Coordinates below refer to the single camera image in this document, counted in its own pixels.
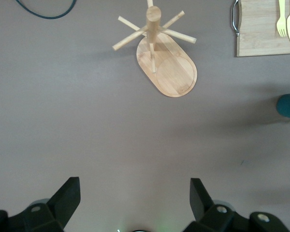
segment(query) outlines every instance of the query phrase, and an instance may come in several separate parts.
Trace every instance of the wooden peg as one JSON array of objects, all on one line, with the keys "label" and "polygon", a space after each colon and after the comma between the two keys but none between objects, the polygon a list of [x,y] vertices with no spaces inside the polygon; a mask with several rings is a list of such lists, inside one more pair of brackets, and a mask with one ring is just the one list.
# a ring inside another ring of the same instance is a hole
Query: wooden peg
[{"label": "wooden peg", "polygon": [[181,40],[187,41],[187,42],[192,43],[192,44],[195,44],[195,42],[197,41],[196,38],[193,38],[193,37],[191,37],[191,36],[188,36],[188,35],[185,35],[185,34],[179,33],[179,32],[177,32],[177,31],[173,31],[173,30],[166,29],[166,28],[163,28],[163,27],[159,27],[159,30],[160,30],[162,33],[164,33],[164,34],[174,36],[174,37],[176,37],[176,38],[179,38],[179,39],[181,39]]},{"label": "wooden peg", "polygon": [[153,0],[147,0],[148,7],[151,7],[154,5]]},{"label": "wooden peg", "polygon": [[159,33],[159,25],[161,20],[161,10],[157,6],[151,6],[146,11],[146,25],[147,31],[147,44],[153,44],[155,47],[156,37]]},{"label": "wooden peg", "polygon": [[175,17],[173,17],[169,22],[167,22],[166,24],[164,24],[163,27],[164,28],[168,28],[174,22],[176,22],[177,20],[179,20],[184,14],[185,14],[185,12],[184,11],[181,11],[178,15],[176,15]]},{"label": "wooden peg", "polygon": [[129,35],[128,37],[126,37],[125,39],[123,39],[122,41],[116,43],[113,46],[113,49],[115,51],[117,51],[118,49],[120,49],[121,47],[123,47],[124,45],[126,45],[127,43],[131,42],[132,40],[134,40],[135,38],[137,38],[138,36],[142,35],[144,32],[146,32],[148,30],[147,26],[142,27],[141,29],[139,29],[138,31],[136,31],[135,33],[132,33],[131,35]]},{"label": "wooden peg", "polygon": [[137,25],[131,23],[130,21],[126,20],[125,18],[123,18],[121,16],[118,17],[118,20],[120,22],[122,22],[123,24],[127,25],[128,27],[132,28],[133,30],[139,30],[140,29]]}]

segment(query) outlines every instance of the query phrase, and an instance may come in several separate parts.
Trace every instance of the gray table surface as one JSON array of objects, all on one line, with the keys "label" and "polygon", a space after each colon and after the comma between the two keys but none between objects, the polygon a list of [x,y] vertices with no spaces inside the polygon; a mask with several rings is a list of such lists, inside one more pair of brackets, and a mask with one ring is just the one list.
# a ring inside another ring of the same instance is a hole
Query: gray table surface
[{"label": "gray table surface", "polygon": [[[71,0],[24,0],[55,15]],[[146,0],[78,0],[57,20],[0,1],[0,209],[10,216],[79,176],[66,232],[181,232],[193,220],[189,180],[245,217],[267,211],[290,229],[290,55],[236,58],[233,0],[154,0],[195,62],[186,96],[168,98],[136,60]]]}]

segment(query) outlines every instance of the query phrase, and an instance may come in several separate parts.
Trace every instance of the dark teal mug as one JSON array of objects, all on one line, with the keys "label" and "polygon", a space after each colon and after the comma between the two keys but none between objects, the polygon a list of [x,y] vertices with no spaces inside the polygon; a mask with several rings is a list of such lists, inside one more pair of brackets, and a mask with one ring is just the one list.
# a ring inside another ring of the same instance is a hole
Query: dark teal mug
[{"label": "dark teal mug", "polygon": [[282,116],[290,118],[290,94],[282,95],[278,99],[276,109]]}]

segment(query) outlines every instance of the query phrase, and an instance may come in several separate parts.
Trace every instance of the oval wooden base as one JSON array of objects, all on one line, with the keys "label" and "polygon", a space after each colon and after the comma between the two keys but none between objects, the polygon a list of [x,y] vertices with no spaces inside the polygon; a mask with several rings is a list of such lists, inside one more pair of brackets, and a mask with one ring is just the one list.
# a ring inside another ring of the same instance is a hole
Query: oval wooden base
[{"label": "oval wooden base", "polygon": [[160,33],[155,46],[156,73],[152,73],[150,51],[146,38],[136,50],[139,65],[166,96],[180,97],[189,93],[197,81],[197,68],[185,51],[168,35]]}]

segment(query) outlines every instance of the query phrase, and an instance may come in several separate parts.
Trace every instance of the wooden pole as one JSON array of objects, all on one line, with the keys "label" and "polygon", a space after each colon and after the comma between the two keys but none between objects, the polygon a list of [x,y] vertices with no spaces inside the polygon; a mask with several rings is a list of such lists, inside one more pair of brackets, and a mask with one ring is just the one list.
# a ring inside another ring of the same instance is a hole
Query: wooden pole
[{"label": "wooden pole", "polygon": [[151,71],[156,73],[156,62],[155,62],[155,51],[153,43],[149,44],[150,60],[151,60]]},{"label": "wooden pole", "polygon": [[147,31],[147,44],[156,44],[156,38],[159,33],[159,25],[161,20],[161,10],[157,6],[151,6],[146,11],[146,25]]}]

